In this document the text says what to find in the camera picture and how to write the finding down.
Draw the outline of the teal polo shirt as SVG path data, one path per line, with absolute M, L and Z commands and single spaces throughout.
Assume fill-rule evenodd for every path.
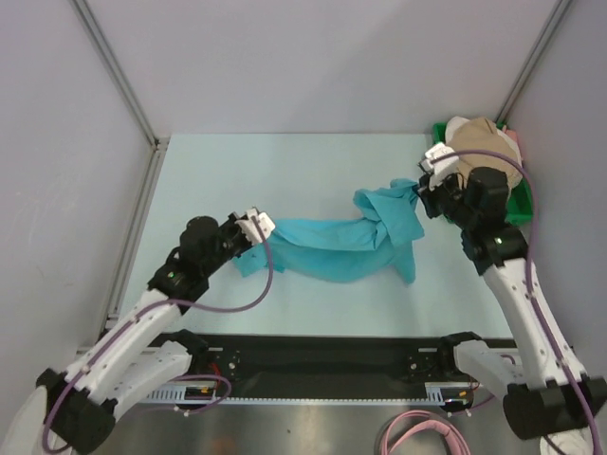
M 328 282 L 354 282 L 393 267 L 402 281 L 416 278 L 414 242 L 424 236 L 415 214 L 416 184 L 399 178 L 387 188 L 355 191 L 354 219 L 280 219 L 267 239 L 272 260 L 257 245 L 233 260 L 244 277 L 272 266 Z

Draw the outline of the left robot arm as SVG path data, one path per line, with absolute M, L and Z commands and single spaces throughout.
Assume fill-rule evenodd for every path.
M 128 410 L 168 382 L 207 381 L 210 404 L 225 401 L 232 384 L 211 368 L 208 346 L 194 333 L 181 330 L 153 357 L 139 355 L 189 310 L 204 307 L 199 299 L 221 267 L 255 246 L 268 253 L 274 229 L 258 209 L 233 213 L 223 224 L 209 216 L 190 220 L 134 308 L 63 372 L 48 369 L 38 377 L 36 387 L 46 394 L 43 452 L 94 452 Z

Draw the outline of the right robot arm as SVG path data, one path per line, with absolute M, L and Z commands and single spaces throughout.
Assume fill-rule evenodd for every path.
M 606 403 L 606 381 L 588 374 L 549 314 L 522 232 L 506 220 L 506 174 L 472 170 L 466 182 L 449 173 L 441 182 L 424 173 L 416 193 L 427 215 L 446 216 L 461 230 L 462 246 L 498 301 L 516 343 L 520 364 L 489 349 L 472 332 L 442 337 L 438 371 L 449 380 L 465 374 L 502 403 L 521 440 L 574 429 L 594 430 Z

